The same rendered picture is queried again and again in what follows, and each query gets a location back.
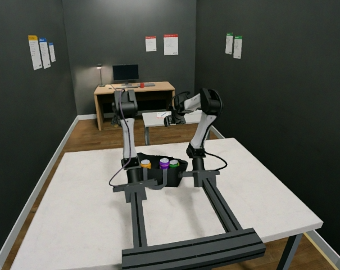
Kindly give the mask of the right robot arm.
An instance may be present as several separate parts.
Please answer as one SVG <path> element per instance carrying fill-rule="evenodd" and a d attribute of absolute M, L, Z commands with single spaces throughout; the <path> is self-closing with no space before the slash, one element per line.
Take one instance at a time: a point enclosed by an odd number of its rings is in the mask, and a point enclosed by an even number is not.
<path fill-rule="evenodd" d="M 177 96 L 174 98 L 174 106 L 169 104 L 169 111 L 177 119 L 183 118 L 183 116 L 195 111 L 196 108 L 201 107 L 201 118 L 198 124 L 196 133 L 186 149 L 187 156 L 192 160 L 192 171 L 183 171 L 181 173 L 195 173 L 195 172 L 208 172 L 219 171 L 217 169 L 206 170 L 204 159 L 206 154 L 202 148 L 202 142 L 206 135 L 208 126 L 215 120 L 219 110 L 221 112 L 224 108 L 224 104 L 221 106 L 221 102 L 214 91 L 208 91 L 206 88 L 200 88 L 200 93 L 189 100 L 184 100 L 184 96 Z M 213 95 L 213 96 L 212 96 Z"/>

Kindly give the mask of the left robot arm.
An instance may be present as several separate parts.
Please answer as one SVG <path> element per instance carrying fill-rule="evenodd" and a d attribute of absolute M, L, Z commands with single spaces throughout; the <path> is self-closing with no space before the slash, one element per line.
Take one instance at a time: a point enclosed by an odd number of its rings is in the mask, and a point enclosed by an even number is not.
<path fill-rule="evenodd" d="M 135 115 L 138 114 L 137 109 L 137 102 L 135 99 L 135 94 L 133 89 L 128 89 L 128 91 L 123 91 L 121 93 L 121 107 L 123 110 L 123 114 L 125 120 L 129 127 L 126 126 L 121 110 L 120 110 L 120 103 L 119 103 L 119 96 L 120 90 L 114 91 L 114 102 L 116 103 L 116 110 L 115 110 L 115 103 L 112 103 L 112 110 L 116 113 L 116 117 L 120 119 L 120 123 L 123 130 L 123 159 L 121 159 L 121 166 L 123 167 L 130 159 L 130 150 L 131 150 L 131 161 L 127 164 L 123 169 L 126 170 L 126 175 L 128 179 L 128 183 L 121 184 L 117 186 L 113 186 L 113 188 L 136 185 L 140 183 L 152 182 L 156 179 L 149 179 L 146 181 L 141 181 L 140 179 L 140 172 L 139 168 L 141 168 L 139 156 L 135 150 L 134 146 L 134 134 L 133 134 L 133 124 Z M 131 102 L 132 101 L 132 102 Z"/>

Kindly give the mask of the black tote bag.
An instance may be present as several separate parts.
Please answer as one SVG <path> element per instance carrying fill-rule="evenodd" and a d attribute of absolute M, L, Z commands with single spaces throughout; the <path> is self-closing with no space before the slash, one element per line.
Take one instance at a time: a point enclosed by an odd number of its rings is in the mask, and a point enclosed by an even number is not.
<path fill-rule="evenodd" d="M 186 160 L 173 158 L 173 156 L 161 156 L 161 155 L 147 155 L 142 152 L 138 152 L 140 163 L 143 160 L 149 160 L 151 163 L 151 169 L 141 167 L 139 168 L 141 181 L 156 179 L 157 185 L 149 186 L 149 188 L 154 190 L 159 190 L 165 186 L 167 187 L 178 187 L 182 178 L 178 178 L 179 172 L 187 170 L 188 162 Z M 160 160 L 166 158 L 169 161 L 177 160 L 179 166 L 170 169 L 160 169 Z"/>

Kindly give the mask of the purple drink can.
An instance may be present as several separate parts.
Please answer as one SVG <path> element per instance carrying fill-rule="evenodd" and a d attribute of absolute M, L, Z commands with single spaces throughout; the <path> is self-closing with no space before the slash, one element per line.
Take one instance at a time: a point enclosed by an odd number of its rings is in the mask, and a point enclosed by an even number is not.
<path fill-rule="evenodd" d="M 168 159 L 166 159 L 166 158 L 161 159 L 160 160 L 160 169 L 170 169 L 169 164 L 170 164 L 170 162 L 169 162 Z"/>

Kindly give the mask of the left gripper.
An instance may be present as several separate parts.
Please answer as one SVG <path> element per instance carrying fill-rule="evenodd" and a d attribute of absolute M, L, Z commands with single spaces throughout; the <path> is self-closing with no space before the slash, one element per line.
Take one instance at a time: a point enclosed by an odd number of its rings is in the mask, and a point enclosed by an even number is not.
<path fill-rule="evenodd" d="M 116 117 L 116 115 L 114 115 L 114 118 L 113 118 L 113 120 L 112 120 L 112 122 L 111 122 L 111 125 L 117 128 L 117 127 L 118 127 L 118 124 L 119 124 L 120 127 L 122 127 L 122 126 L 121 126 L 121 123 L 120 123 L 120 119 L 118 119 L 118 118 Z"/>

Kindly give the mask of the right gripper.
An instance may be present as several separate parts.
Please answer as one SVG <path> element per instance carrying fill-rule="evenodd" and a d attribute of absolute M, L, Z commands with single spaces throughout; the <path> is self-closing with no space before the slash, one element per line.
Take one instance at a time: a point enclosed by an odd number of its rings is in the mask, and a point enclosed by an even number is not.
<path fill-rule="evenodd" d="M 177 119 L 175 117 L 175 114 L 174 115 L 168 115 L 168 116 L 165 116 L 164 118 L 164 125 L 165 127 L 168 127 L 170 126 L 170 124 L 175 124 L 178 125 L 178 124 L 185 124 L 186 121 L 185 121 L 185 117 L 181 118 L 181 119 Z"/>

